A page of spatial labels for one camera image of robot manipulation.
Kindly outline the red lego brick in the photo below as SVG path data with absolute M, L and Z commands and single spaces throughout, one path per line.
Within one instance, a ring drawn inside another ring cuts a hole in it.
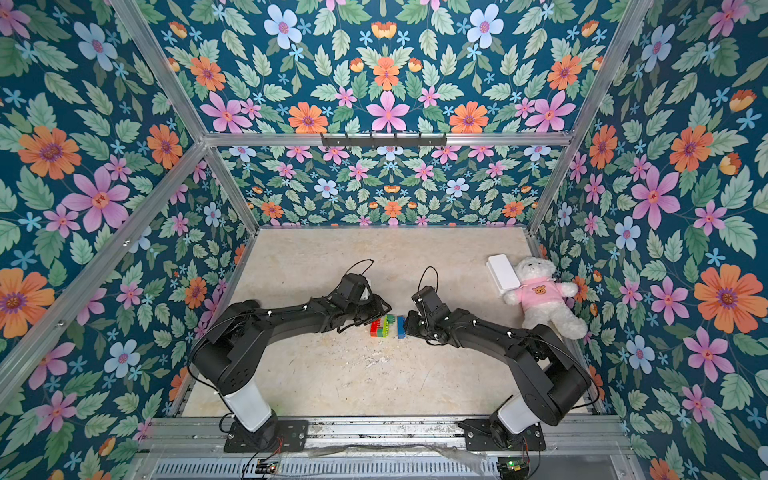
M 379 337 L 382 331 L 381 320 L 377 319 L 370 325 L 370 336 Z

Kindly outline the blue lego brick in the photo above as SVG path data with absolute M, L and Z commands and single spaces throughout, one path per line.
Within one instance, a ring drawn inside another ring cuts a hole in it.
M 406 333 L 406 317 L 405 316 L 398 316 L 397 317 L 397 338 L 398 339 L 405 339 L 407 336 Z

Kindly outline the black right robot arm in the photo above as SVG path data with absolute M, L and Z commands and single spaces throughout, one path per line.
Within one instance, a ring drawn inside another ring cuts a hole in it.
M 426 286 L 413 296 L 408 336 L 433 346 L 470 349 L 507 365 L 518 393 L 490 417 L 494 432 L 518 435 L 536 424 L 558 425 L 588 392 L 591 377 L 545 325 L 531 330 L 485 321 L 466 309 L 450 309 Z

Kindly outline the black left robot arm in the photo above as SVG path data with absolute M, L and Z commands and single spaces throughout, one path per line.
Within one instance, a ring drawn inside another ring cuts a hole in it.
M 255 379 L 270 344 L 300 335 L 341 333 L 390 311 L 364 275 L 347 273 L 329 294 L 299 305 L 263 308 L 256 300 L 230 305 L 193 348 L 190 361 L 223 400 L 235 424 L 256 434 L 276 419 Z

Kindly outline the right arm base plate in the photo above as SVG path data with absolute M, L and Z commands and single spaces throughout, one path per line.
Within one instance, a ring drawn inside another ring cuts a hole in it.
M 464 419 L 457 426 L 462 430 L 468 451 L 534 451 L 546 449 L 546 442 L 539 424 L 527 427 L 515 434 L 499 422 L 488 419 Z

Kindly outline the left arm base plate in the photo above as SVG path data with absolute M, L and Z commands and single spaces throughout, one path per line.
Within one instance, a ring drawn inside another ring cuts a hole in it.
M 247 430 L 235 420 L 227 434 L 225 453 L 294 453 L 304 450 L 309 422 L 305 420 L 270 419 L 255 431 Z

